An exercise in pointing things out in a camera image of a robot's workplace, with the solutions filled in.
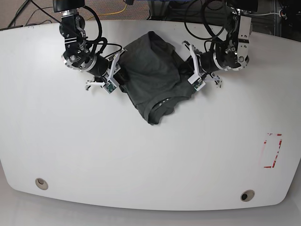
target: floor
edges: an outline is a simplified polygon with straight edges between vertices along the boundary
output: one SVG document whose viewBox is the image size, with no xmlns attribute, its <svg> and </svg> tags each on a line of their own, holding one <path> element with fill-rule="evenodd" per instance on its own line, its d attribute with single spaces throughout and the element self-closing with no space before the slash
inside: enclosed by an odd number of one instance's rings
<svg viewBox="0 0 301 226">
<path fill-rule="evenodd" d="M 0 7 L 0 29 L 8 26 L 13 19 L 16 11 L 23 4 L 25 0 L 1 0 Z M 40 7 L 51 7 L 53 5 L 52 0 L 35 0 Z M 86 5 L 91 7 L 97 14 L 110 13 L 120 11 L 124 8 L 125 4 L 123 0 L 86 0 Z M 31 14 L 36 10 L 36 7 L 29 4 L 24 12 L 16 20 L 16 25 L 25 25 Z M 45 9 L 49 14 L 56 19 L 60 19 L 59 13 L 54 13 L 52 8 Z M 80 9 L 80 14 L 85 18 L 89 18 L 92 15 L 84 9 Z M 145 20 L 149 16 L 149 7 L 146 1 L 136 0 L 134 5 L 128 6 L 126 10 L 120 14 L 103 16 L 102 20 Z M 30 19 L 29 24 L 39 24 L 49 17 L 41 11 L 37 11 Z"/>
</svg>

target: white tabletop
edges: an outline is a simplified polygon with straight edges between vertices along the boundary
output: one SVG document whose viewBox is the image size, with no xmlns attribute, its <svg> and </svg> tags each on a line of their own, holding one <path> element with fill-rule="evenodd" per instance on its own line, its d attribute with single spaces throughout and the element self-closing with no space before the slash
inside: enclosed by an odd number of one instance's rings
<svg viewBox="0 0 301 226">
<path fill-rule="evenodd" d="M 206 35 L 202 25 L 190 27 Z M 93 39 L 96 23 L 86 31 Z M 182 23 L 103 22 L 109 42 L 124 46 L 148 31 L 184 59 L 183 40 L 203 50 Z M 285 198 L 301 158 L 300 43 L 252 33 L 246 69 L 219 73 L 221 89 L 208 84 L 151 126 L 119 90 L 85 91 L 91 76 L 62 63 L 57 24 L 0 39 L 0 159 L 13 189 L 146 210 L 238 209 Z M 275 167 L 264 168 L 276 155 Z M 36 178 L 49 189 L 37 188 Z M 250 202 L 240 199 L 246 190 L 255 191 Z"/>
</svg>

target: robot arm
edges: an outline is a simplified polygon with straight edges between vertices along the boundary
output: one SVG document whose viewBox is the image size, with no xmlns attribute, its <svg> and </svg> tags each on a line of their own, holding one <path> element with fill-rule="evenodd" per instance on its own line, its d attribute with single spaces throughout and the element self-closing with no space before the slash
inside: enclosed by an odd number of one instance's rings
<svg viewBox="0 0 301 226">
<path fill-rule="evenodd" d="M 102 37 L 102 27 L 97 14 L 85 6 L 84 0 L 53 0 L 53 6 L 55 12 L 62 13 L 63 25 L 60 25 L 60 33 L 65 38 L 66 51 L 62 55 L 65 65 L 94 76 L 93 80 L 86 83 L 86 90 L 96 85 L 111 93 L 119 85 L 124 84 L 127 80 L 126 73 L 118 64 L 122 51 L 108 59 L 100 55 L 108 41 Z M 93 41 L 87 40 L 84 30 L 85 20 L 77 11 L 80 7 L 89 10 L 96 18 L 99 33 Z M 96 52 L 97 45 L 102 46 L 98 52 Z"/>
<path fill-rule="evenodd" d="M 202 7 L 201 14 L 204 21 L 206 20 L 205 8 L 212 1 L 214 0 L 206 1 Z M 133 4 L 133 0 L 126 0 L 126 2 Z M 62 13 L 60 32 L 65 38 L 66 51 L 62 56 L 65 65 L 94 76 L 92 81 L 86 83 L 86 90 L 96 85 L 111 93 L 116 87 L 124 84 L 127 81 L 126 71 L 118 64 L 123 51 L 108 59 L 100 55 L 108 42 L 102 37 L 102 27 L 97 14 L 85 6 L 84 0 L 53 0 L 53 6 L 55 12 Z M 187 62 L 194 71 L 188 81 L 197 91 L 204 87 L 206 81 L 215 81 L 217 85 L 220 85 L 220 78 L 215 76 L 214 72 L 229 69 L 237 71 L 245 68 L 249 62 L 251 18 L 245 15 L 250 11 L 257 11 L 258 0 L 228 0 L 227 6 L 232 8 L 232 12 L 227 19 L 226 40 L 222 41 L 218 37 L 212 38 L 210 50 L 205 53 L 200 52 L 187 41 L 183 42 L 190 51 L 191 56 Z M 89 10 L 97 21 L 99 34 L 93 41 L 86 39 L 85 20 L 77 12 L 77 9 L 81 7 Z M 208 32 L 214 36 L 210 27 L 204 24 Z M 102 45 L 102 47 L 96 53 L 97 45 Z"/>
<path fill-rule="evenodd" d="M 232 8 L 232 12 L 227 20 L 226 30 L 228 34 L 226 40 L 222 41 L 218 37 L 212 39 L 210 41 L 210 50 L 205 53 L 200 52 L 187 41 L 183 42 L 190 50 L 190 58 L 187 60 L 187 63 L 194 67 L 194 74 L 188 81 L 197 91 L 205 86 L 206 81 L 214 81 L 219 87 L 221 86 L 221 80 L 214 72 L 230 69 L 238 71 L 245 68 L 249 63 L 249 36 L 252 25 L 251 18 L 247 15 L 250 11 L 257 11 L 258 1 L 249 1 L 249 4 L 243 3 L 243 5 L 238 5 L 238 3 L 241 2 L 235 0 L 227 2 L 227 5 Z M 206 28 L 213 36 L 214 33 L 210 30 L 210 27 Z"/>
</svg>

